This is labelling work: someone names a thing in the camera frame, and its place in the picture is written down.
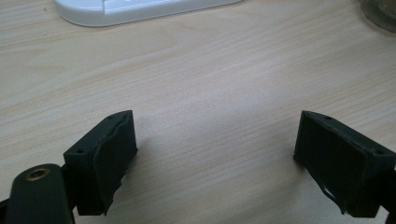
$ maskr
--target light wood surface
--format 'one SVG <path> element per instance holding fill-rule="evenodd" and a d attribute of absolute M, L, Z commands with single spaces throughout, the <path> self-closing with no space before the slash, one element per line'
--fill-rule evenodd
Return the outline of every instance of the light wood surface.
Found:
<path fill-rule="evenodd" d="M 138 156 L 89 223 L 383 223 L 342 216 L 293 159 L 301 111 L 396 148 L 396 39 L 354 0 L 262 1 L 106 28 L 0 2 L 0 198 L 132 109 Z"/>

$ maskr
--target white plastic object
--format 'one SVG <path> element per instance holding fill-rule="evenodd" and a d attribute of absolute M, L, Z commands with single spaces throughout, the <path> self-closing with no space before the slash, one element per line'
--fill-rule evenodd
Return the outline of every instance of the white plastic object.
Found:
<path fill-rule="evenodd" d="M 168 16 L 242 0 L 54 0 L 67 21 L 84 26 L 108 26 Z"/>

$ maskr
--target white device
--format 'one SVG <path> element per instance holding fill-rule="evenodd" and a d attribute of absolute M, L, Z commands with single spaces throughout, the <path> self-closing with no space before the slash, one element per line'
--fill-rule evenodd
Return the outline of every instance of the white device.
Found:
<path fill-rule="evenodd" d="M 242 0 L 54 0 L 67 21 L 84 26 L 108 26 L 168 16 Z"/>

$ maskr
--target black mechanical part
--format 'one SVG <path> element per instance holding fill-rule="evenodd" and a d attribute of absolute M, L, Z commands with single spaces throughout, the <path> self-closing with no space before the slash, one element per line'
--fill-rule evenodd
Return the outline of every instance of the black mechanical part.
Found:
<path fill-rule="evenodd" d="M 395 0 L 359 0 L 364 16 L 376 26 L 396 33 Z"/>
<path fill-rule="evenodd" d="M 43 164 L 18 175 L 0 203 L 0 223 L 75 223 L 74 207 L 82 216 L 106 213 L 136 153 L 132 111 L 107 117 L 64 153 L 62 168 Z"/>
<path fill-rule="evenodd" d="M 336 119 L 303 111 L 294 152 L 323 193 L 344 214 L 396 214 L 396 153 Z"/>

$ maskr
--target groove on white object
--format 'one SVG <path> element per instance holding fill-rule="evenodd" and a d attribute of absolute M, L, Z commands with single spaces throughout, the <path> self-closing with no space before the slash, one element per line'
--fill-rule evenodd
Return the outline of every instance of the groove on white object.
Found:
<path fill-rule="evenodd" d="M 168 16 L 242 0 L 54 0 L 67 21 L 84 26 L 108 26 Z"/>

